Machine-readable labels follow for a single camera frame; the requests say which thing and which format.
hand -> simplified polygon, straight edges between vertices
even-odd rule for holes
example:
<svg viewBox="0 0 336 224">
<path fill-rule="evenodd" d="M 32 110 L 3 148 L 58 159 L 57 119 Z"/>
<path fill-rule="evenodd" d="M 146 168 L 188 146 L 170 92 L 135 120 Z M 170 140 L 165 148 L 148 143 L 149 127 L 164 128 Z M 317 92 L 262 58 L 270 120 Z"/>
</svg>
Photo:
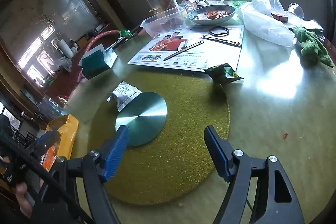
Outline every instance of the hand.
<svg viewBox="0 0 336 224">
<path fill-rule="evenodd" d="M 11 163 L 11 161 L 10 161 L 10 159 L 9 159 L 8 156 L 3 157 L 3 162 L 4 162 L 4 163 L 7 163 L 7 164 Z"/>
<path fill-rule="evenodd" d="M 33 207 L 25 198 L 25 194 L 27 193 L 27 184 L 25 182 L 21 182 L 16 185 L 16 199 L 20 205 L 21 212 L 28 218 L 32 216 Z"/>
</svg>

green snack bag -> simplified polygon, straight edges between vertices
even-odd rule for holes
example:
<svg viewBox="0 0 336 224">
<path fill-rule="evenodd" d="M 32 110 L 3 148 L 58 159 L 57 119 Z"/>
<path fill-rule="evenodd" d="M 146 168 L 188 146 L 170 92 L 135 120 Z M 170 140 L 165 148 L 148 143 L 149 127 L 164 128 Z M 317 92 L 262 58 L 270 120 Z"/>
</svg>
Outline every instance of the green snack bag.
<svg viewBox="0 0 336 224">
<path fill-rule="evenodd" d="M 214 82 L 219 83 L 222 86 L 243 79 L 242 77 L 238 76 L 238 74 L 228 63 L 207 68 L 205 72 L 209 74 Z"/>
</svg>

glass table top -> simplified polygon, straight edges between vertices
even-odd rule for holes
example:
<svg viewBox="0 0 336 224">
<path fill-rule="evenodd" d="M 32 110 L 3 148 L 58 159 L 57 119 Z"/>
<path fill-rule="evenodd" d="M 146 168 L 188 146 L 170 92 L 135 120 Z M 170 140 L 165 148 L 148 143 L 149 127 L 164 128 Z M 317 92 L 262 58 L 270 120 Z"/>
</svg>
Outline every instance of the glass table top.
<svg viewBox="0 0 336 224">
<path fill-rule="evenodd" d="M 234 17 L 227 24 L 241 23 Z M 72 157 L 87 153 L 93 118 L 109 93 L 131 73 L 143 69 L 127 62 L 150 39 L 142 32 L 120 45 L 112 69 L 80 84 L 71 95 L 67 111 L 80 121 Z M 321 63 L 303 68 L 295 47 L 273 44 L 247 30 L 236 72 L 243 82 L 224 87 L 231 116 L 228 140 L 233 148 L 249 156 L 278 157 L 308 223 L 325 207 L 335 189 L 335 72 Z M 212 81 L 201 72 L 171 73 Z M 213 172 L 195 190 L 169 203 L 135 206 L 111 200 L 122 223 L 212 223 L 227 186 Z M 251 204 L 255 187 L 256 180 L 252 179 L 248 196 Z M 241 223 L 248 223 L 249 215 L 246 207 Z"/>
</svg>

plastic food container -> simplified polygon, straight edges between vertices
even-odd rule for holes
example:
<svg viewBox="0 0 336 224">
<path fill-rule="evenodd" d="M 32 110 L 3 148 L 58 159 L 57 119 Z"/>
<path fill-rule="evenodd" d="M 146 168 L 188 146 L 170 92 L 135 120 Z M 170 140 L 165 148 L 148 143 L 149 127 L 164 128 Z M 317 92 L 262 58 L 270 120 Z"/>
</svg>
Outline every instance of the plastic food container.
<svg viewBox="0 0 336 224">
<path fill-rule="evenodd" d="M 182 7 L 175 7 L 164 11 L 145 19 L 140 27 L 143 27 L 151 37 L 158 37 L 162 33 L 181 29 L 185 27 L 183 11 Z"/>
</svg>

black cable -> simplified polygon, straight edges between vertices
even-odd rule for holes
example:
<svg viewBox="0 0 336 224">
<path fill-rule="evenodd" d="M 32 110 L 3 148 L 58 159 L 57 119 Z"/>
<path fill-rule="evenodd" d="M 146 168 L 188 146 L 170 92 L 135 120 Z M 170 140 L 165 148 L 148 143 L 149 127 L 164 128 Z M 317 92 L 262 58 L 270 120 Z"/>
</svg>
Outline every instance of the black cable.
<svg viewBox="0 0 336 224">
<path fill-rule="evenodd" d="M 69 205 L 74 207 L 78 215 L 87 224 L 95 224 L 94 220 L 88 216 L 87 213 L 73 200 L 73 198 L 58 184 L 56 180 L 40 165 L 38 161 L 33 159 L 26 151 L 17 146 L 17 144 L 10 139 L 2 130 L 0 130 L 0 144 L 5 146 L 12 152 L 14 156 L 22 160 L 36 175 L 43 179 L 44 183 L 53 187 L 61 198 Z"/>
</svg>

